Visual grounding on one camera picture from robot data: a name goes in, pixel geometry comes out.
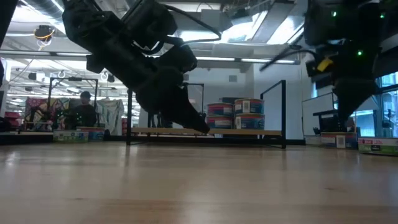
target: wooden shelf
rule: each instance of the wooden shelf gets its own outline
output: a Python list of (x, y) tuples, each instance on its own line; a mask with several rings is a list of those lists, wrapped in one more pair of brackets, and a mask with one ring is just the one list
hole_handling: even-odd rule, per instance
[[(187, 128), (132, 128), (132, 133), (161, 134), (203, 134)], [(251, 130), (251, 129), (211, 129), (209, 134), (239, 134), (239, 135), (272, 135), (281, 136), (282, 131)]]

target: green box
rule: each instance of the green box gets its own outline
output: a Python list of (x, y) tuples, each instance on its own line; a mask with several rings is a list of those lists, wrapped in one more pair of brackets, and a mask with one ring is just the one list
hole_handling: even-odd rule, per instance
[(396, 138), (359, 138), (359, 151), (362, 153), (398, 156)]
[(53, 141), (62, 143), (86, 143), (88, 132), (84, 131), (54, 131)]

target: person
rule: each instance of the person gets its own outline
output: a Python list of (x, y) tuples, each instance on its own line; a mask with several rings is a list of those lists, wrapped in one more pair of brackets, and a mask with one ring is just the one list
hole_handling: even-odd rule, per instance
[(97, 115), (94, 106), (90, 105), (91, 94), (84, 91), (80, 94), (81, 105), (74, 108), (74, 112), (81, 116), (81, 122), (84, 127), (93, 127), (97, 122)]

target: paint can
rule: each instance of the paint can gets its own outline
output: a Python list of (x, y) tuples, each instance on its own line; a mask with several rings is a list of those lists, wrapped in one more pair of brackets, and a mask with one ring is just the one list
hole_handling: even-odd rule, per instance
[(264, 114), (264, 100), (252, 98), (235, 100), (235, 115), (246, 113)]
[(230, 116), (207, 116), (206, 122), (209, 128), (232, 129), (232, 117)]
[(207, 105), (207, 115), (232, 117), (233, 105), (231, 103), (211, 103)]
[(265, 116), (263, 114), (237, 114), (236, 129), (264, 130)]

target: ceiling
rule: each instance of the ceiling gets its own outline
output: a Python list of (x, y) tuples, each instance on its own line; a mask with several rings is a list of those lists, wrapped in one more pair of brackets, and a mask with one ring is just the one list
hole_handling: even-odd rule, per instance
[[(303, 24), (303, 14), (307, 8), (307, 0), (297, 1), (237, 1), (237, 0), (206, 0), (202, 3), (194, 0), (158, 0), (163, 4), (178, 7), (190, 11), (191, 15), (204, 20), (201, 14), (210, 11), (218, 15), (232, 14), (237, 8), (248, 7), (248, 12), (252, 21), (232, 26), (223, 32), (223, 38), (219, 42), (194, 43), (190, 44), (195, 56), (197, 57), (232, 57), (232, 58), (272, 58), (284, 48), (283, 44), (287, 42), (294, 34), (300, 30)], [(51, 10), (44, 11), (38, 2), (50, 4)], [(118, 17), (122, 17), (131, 5), (131, 0), (96, 0), (100, 7), (105, 11), (112, 11)], [(39, 25), (49, 25), (56, 28), (51, 44), (42, 47), (45, 52), (76, 52), (88, 53), (85, 49), (74, 44), (66, 38), (63, 29), (62, 20), (60, 21), (59, 6), (62, 7), (61, 0), (21, 0), (17, 7), (12, 22), (10, 23), (7, 36), (1, 46), (2, 50), (29, 50), (38, 51), (40, 43), (32, 35), (33, 30)], [(197, 26), (190, 26), (192, 21), (185, 17), (175, 16), (177, 24), (181, 24), (175, 36), (184, 40), (212, 38), (212, 34), (197, 29)], [(166, 45), (162, 53), (170, 48)], [(96, 74), (86, 70), (85, 61), (67, 60), (66, 58), (45, 58), (37, 59), (35, 57), (11, 57), (8, 58), (13, 69), (11, 73), (12, 94), (48, 94), (49, 77), (82, 77), (97, 78), (99, 80), (100, 97), (119, 97), (127, 101), (126, 87), (116, 78), (114, 83), (107, 82), (104, 73)], [(237, 62), (212, 62), (200, 61), (201, 68), (239, 68), (241, 71), (248, 69), (250, 64)], [(36, 73), (40, 79), (29, 79), (29, 73)], [(59, 85), (53, 89), (53, 95), (78, 95), (71, 93), (67, 89), (77, 88), (78, 90), (89, 90), (93, 93), (92, 83), (88, 82), (68, 82), (63, 81), (64, 86)], [(26, 91), (26, 86), (34, 86), (33, 91)]]

